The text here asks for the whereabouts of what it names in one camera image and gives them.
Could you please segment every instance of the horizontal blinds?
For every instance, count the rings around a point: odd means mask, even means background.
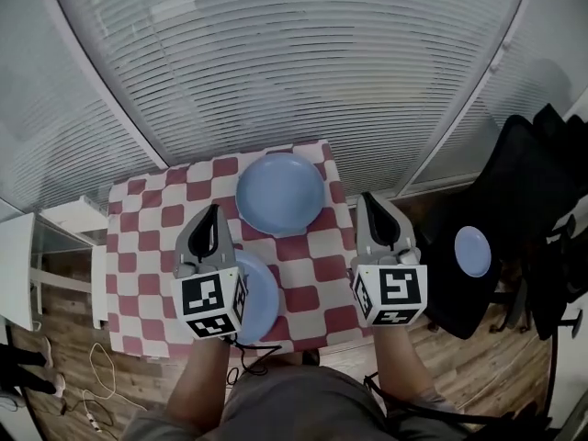
[[[588,84],[586,0],[531,0],[498,72],[416,183],[480,172],[509,116],[563,116]]]
[[[163,155],[326,138],[353,194],[447,127],[513,0],[60,1]]]
[[[42,0],[0,0],[0,196],[24,210],[153,168],[85,80]]]

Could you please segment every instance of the red and white checkered tablecloth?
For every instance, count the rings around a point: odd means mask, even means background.
[[[275,238],[239,217],[234,196],[239,175],[257,158],[274,152],[305,157],[324,180],[325,207],[305,235]],[[175,318],[169,286],[175,239],[213,202],[222,206],[235,245],[264,261],[279,285],[279,314],[262,345],[280,344],[287,353],[362,337],[363,320],[346,272],[356,255],[351,217],[331,148],[327,141],[316,141],[180,165],[112,187],[107,305],[113,350],[137,356],[187,355],[192,336]]]

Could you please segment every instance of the plate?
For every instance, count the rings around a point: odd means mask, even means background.
[[[235,258],[243,265],[249,289],[237,341],[241,345],[250,345],[261,340],[274,326],[279,308],[277,282],[269,268],[255,255],[235,250]]]
[[[324,206],[321,174],[294,153],[270,153],[250,164],[237,184],[237,209],[270,235],[304,232]]]
[[[490,269],[492,251],[484,234],[467,225],[459,229],[455,253],[461,270],[471,277],[482,277]]]

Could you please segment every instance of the wooden floor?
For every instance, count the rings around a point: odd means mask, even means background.
[[[68,412],[59,416],[59,401],[50,395],[29,391],[31,404],[47,439],[111,439],[108,434],[96,434],[85,418],[80,401],[83,389],[105,394],[90,367],[88,353],[94,342],[101,343],[110,353],[117,368],[118,391],[147,407],[163,404],[182,371],[182,362],[149,362],[134,356],[112,353],[107,330],[94,330],[89,296],[74,291],[46,287],[39,333],[13,329],[16,346],[39,350],[41,336],[53,345],[55,367],[67,381],[65,400]],[[502,319],[500,307],[491,307],[481,327],[468,341],[459,340],[444,331],[430,333],[425,318],[411,328],[417,351],[432,371],[437,389],[466,413],[500,415],[516,411],[530,401],[541,406],[548,384],[550,343],[540,342],[535,332],[520,334],[517,330],[490,334],[492,323]],[[109,363],[96,354],[96,370],[111,387]],[[370,338],[322,350],[322,364],[339,369],[362,380],[376,370],[373,344]],[[102,401],[112,417],[108,429],[115,437],[131,418],[135,408],[118,397]],[[94,404],[89,407],[101,423],[108,415]]]

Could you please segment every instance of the black chair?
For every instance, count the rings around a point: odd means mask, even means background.
[[[469,338],[488,305],[499,299],[494,291],[501,260],[519,258],[527,243],[545,237],[578,197],[578,187],[548,136],[526,119],[511,116],[474,184],[444,198],[417,228],[421,262],[428,265],[426,315],[453,335]],[[490,268],[482,277],[466,275],[455,257],[456,233],[466,225],[479,229],[492,250]]]

